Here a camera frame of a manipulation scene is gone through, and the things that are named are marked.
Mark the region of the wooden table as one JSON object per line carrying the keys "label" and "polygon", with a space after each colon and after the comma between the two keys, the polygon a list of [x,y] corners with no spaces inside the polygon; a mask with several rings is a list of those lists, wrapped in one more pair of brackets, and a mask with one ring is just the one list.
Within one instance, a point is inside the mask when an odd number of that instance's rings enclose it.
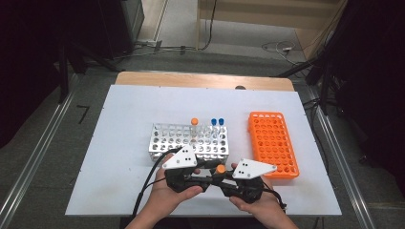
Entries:
{"label": "wooden table", "polygon": [[116,84],[214,89],[235,89],[242,85],[246,90],[294,91],[287,78],[206,73],[122,72],[117,75]]}

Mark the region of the orange plastic tube rack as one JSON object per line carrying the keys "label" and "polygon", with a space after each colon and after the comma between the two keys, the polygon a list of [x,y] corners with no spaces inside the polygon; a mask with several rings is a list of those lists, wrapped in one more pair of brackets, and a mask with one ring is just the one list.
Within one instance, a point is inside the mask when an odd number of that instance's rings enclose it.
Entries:
{"label": "orange plastic tube rack", "polygon": [[282,113],[251,112],[248,117],[248,132],[257,161],[276,166],[266,177],[294,179],[300,175],[296,156]]}

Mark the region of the dark cabinet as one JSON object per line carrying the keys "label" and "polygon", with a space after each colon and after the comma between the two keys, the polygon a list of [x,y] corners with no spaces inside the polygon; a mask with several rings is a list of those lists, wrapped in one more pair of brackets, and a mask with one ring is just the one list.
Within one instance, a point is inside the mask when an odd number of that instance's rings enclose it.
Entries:
{"label": "dark cabinet", "polygon": [[114,59],[131,53],[144,21],[141,0],[97,0],[102,21],[102,54]]}

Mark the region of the white board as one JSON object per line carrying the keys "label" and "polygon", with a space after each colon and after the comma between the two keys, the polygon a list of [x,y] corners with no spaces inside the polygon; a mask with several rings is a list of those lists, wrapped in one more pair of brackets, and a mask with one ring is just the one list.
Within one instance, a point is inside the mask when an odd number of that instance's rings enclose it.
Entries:
{"label": "white board", "polygon": [[291,216],[338,216],[335,193],[296,92],[111,86],[66,209],[69,216],[126,216],[146,200],[153,164],[148,145],[156,123],[202,124],[222,118],[229,161],[252,156],[247,121],[254,111],[283,114],[299,167],[274,188]]}

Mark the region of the black metal stand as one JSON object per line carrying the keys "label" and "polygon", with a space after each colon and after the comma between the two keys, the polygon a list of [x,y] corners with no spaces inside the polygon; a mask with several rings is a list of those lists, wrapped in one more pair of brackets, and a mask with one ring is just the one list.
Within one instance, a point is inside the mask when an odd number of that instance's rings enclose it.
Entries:
{"label": "black metal stand", "polygon": [[58,103],[64,102],[69,94],[69,79],[68,79],[68,62],[74,67],[76,73],[86,73],[86,63],[83,56],[87,55],[96,63],[104,66],[108,70],[120,73],[123,69],[109,63],[101,56],[90,51],[83,45],[69,39],[62,39],[58,46],[58,60],[59,60],[59,85],[60,85],[60,97]]}
{"label": "black metal stand", "polygon": [[322,81],[320,86],[319,105],[324,115],[328,114],[328,95],[332,77],[332,64],[326,57],[313,57],[304,63],[296,64],[290,70],[277,74],[279,78],[287,78],[295,73],[304,69],[310,68],[309,74],[306,76],[305,81],[309,86],[313,86],[319,81]]}

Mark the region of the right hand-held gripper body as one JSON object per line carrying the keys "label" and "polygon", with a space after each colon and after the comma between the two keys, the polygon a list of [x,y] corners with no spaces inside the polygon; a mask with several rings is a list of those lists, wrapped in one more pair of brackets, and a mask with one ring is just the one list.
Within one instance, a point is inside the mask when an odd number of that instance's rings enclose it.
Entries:
{"label": "right hand-held gripper body", "polygon": [[237,197],[246,203],[253,203],[261,198],[265,190],[261,175],[272,173],[276,170],[276,165],[242,158],[232,171],[228,171],[232,173],[232,181],[237,186],[236,190],[221,190],[226,197]]}

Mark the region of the person's left hand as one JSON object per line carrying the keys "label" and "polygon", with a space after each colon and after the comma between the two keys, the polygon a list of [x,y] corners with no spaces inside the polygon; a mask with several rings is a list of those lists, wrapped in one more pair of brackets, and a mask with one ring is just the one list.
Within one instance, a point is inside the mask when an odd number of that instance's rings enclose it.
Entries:
{"label": "person's left hand", "polygon": [[179,193],[173,191],[164,181],[164,170],[159,168],[155,183],[142,211],[148,219],[158,221],[169,216],[182,202],[197,196],[202,191],[200,186],[192,186]]}

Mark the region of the silver metal tube rack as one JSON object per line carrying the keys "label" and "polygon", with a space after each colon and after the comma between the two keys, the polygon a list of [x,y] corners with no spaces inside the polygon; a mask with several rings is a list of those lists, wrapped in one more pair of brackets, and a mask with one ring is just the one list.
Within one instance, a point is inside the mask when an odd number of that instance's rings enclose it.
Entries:
{"label": "silver metal tube rack", "polygon": [[227,134],[228,130],[224,125],[154,123],[148,148],[149,155],[156,161],[169,150],[190,145],[199,159],[220,159],[226,162],[229,156]]}

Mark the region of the aluminium floor rail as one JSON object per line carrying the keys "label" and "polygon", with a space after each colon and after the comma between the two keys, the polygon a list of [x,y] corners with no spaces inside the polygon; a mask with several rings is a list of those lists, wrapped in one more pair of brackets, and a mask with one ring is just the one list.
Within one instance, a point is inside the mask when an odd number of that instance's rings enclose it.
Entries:
{"label": "aluminium floor rail", "polygon": [[22,169],[22,172],[17,177],[17,180],[13,183],[8,194],[6,195],[5,202],[0,209],[0,229],[7,229],[11,223],[15,211],[25,196],[44,155],[47,153],[57,129],[65,116],[65,113],[70,107],[82,78],[83,76],[77,73],[74,73],[71,77],[69,82],[69,87],[71,90],[66,95],[66,98],[56,106],[50,121],[36,143],[35,148],[32,150],[28,161]]}
{"label": "aluminium floor rail", "polygon": [[375,229],[373,218],[370,214],[366,201],[364,200],[359,186],[352,173],[352,169],[345,159],[345,155],[336,137],[335,131],[330,123],[330,118],[322,111],[317,111],[317,118],[329,143],[331,154],[336,163],[339,174],[344,183],[352,209],[356,214],[361,229]]}

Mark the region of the person's right hand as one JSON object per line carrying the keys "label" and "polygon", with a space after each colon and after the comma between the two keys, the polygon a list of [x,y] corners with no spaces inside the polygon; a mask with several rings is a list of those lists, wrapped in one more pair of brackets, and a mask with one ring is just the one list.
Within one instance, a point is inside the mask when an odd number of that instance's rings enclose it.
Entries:
{"label": "person's right hand", "polygon": [[276,228],[286,215],[279,205],[277,197],[272,193],[264,192],[261,198],[254,203],[246,203],[237,197],[231,197],[230,202],[240,211],[251,214],[259,220],[265,227]]}

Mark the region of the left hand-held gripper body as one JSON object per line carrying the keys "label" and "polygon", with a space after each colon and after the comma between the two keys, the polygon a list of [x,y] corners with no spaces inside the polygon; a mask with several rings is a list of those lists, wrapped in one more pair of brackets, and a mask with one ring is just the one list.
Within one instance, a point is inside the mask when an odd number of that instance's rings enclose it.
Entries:
{"label": "left hand-held gripper body", "polygon": [[[195,185],[190,181],[192,174],[197,168],[197,161],[203,160],[196,157],[194,149],[187,145],[174,153],[161,168],[164,170],[166,184],[173,191],[179,193]],[[205,192],[209,186],[200,186]]]}

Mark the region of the wooden wall panel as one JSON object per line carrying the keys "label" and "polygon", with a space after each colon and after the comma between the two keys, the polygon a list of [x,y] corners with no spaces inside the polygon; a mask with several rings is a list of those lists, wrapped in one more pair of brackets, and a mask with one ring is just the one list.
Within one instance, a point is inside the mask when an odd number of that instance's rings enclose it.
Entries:
{"label": "wooden wall panel", "polygon": [[200,46],[201,20],[214,18],[238,22],[294,28],[306,58],[321,51],[321,43],[333,31],[349,0],[197,0],[195,45]]}

